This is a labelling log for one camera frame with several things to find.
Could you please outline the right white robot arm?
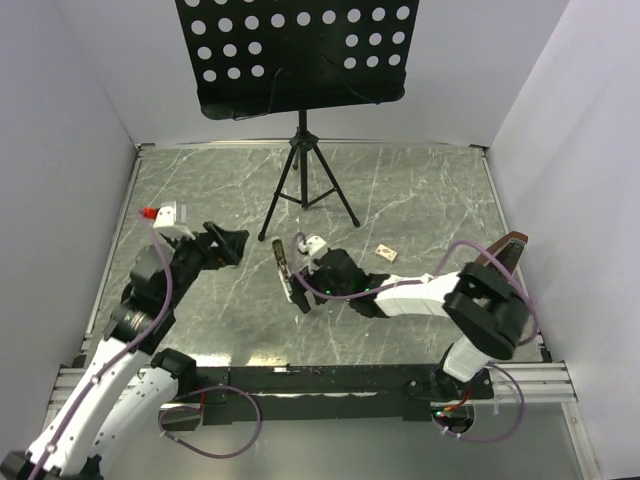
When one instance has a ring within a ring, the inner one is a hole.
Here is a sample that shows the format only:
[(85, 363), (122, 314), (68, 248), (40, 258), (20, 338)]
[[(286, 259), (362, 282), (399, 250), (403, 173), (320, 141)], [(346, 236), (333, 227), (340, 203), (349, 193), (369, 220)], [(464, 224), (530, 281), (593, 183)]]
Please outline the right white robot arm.
[(343, 249), (296, 247), (306, 266), (290, 277), (294, 302), (307, 313), (306, 293), (318, 304), (340, 300), (367, 318), (402, 315), (448, 318), (462, 336), (446, 350), (436, 375), (448, 398), (466, 392), (472, 379), (492, 361), (513, 358), (530, 317), (521, 293), (502, 276), (503, 269), (470, 262), (459, 272), (400, 277), (366, 273)]

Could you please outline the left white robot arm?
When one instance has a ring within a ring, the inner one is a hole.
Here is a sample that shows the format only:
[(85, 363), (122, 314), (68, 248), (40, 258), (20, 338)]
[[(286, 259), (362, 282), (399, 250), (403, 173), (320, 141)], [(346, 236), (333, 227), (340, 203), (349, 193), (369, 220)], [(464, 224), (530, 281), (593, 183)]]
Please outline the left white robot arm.
[(24, 451), (1, 463), (6, 479), (101, 479), (136, 432), (198, 387), (193, 358), (160, 350), (174, 311), (199, 274), (240, 264), (249, 233), (206, 222), (200, 232), (154, 226), (94, 356), (61, 410)]

